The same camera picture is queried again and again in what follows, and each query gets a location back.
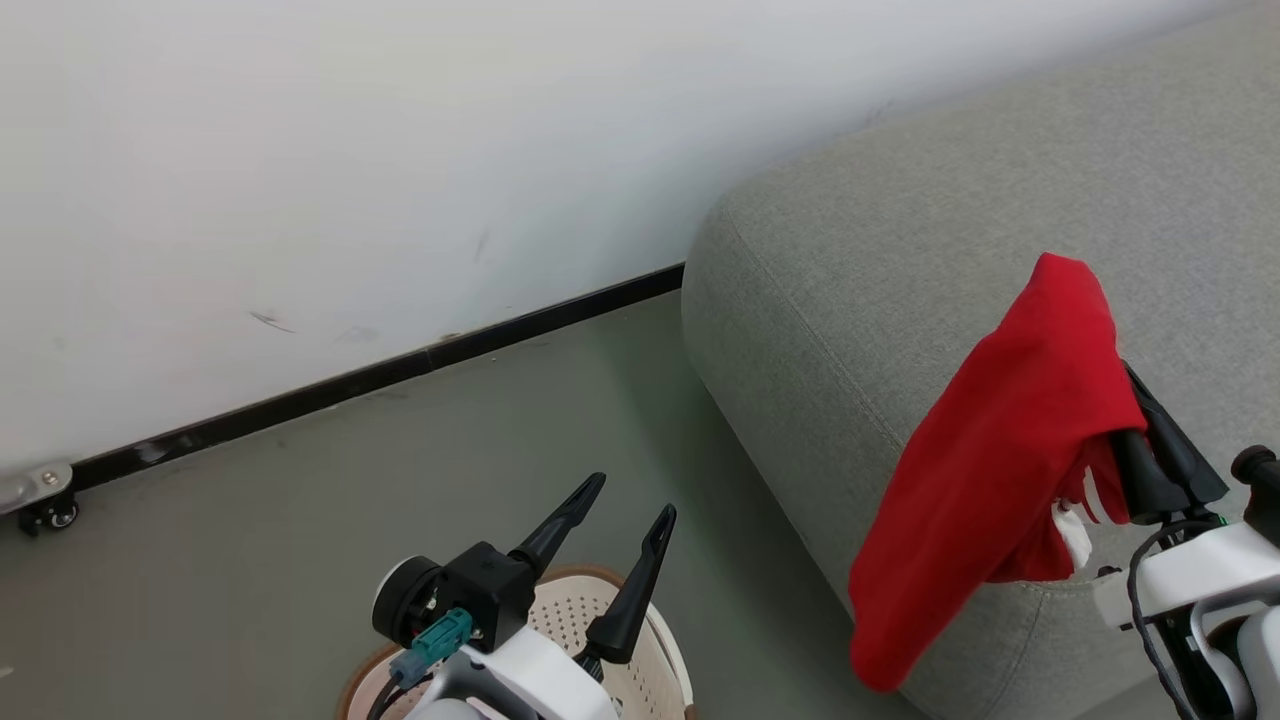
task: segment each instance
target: gray floor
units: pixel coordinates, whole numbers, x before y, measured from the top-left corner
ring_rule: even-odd
[[[390,565],[509,547],[593,470],[559,559],[627,569],[677,505],[655,602],[703,717],[919,717],[849,671],[850,620],[687,366],[678,293],[91,491],[67,533],[5,519],[0,716],[329,717]]]

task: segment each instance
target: white wall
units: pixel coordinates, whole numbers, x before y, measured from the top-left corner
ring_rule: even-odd
[[[8,0],[0,466],[678,263],[771,160],[1215,4]]]

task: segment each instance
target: teal connector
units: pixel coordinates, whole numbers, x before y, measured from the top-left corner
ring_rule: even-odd
[[[403,689],[416,685],[431,665],[448,659],[471,639],[471,614],[454,607],[413,638],[410,648],[392,660],[392,675]]]

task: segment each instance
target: black baseboard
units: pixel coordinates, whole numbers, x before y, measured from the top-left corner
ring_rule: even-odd
[[[657,297],[678,290],[684,273],[684,265],[658,270],[576,300],[273,397],[257,405],[82,460],[72,465],[70,488],[82,491],[97,487],[138,470],[265,430],[316,410],[332,407],[344,400],[425,375],[433,370],[493,352],[579,320]]]

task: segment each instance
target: red cloth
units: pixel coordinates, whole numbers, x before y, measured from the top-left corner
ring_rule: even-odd
[[[1128,520],[1105,433],[1147,425],[1115,343],[1088,265],[1042,255],[906,443],[850,570],[867,685],[896,689],[980,583],[1069,578],[1051,507],[1084,500],[1087,465]]]

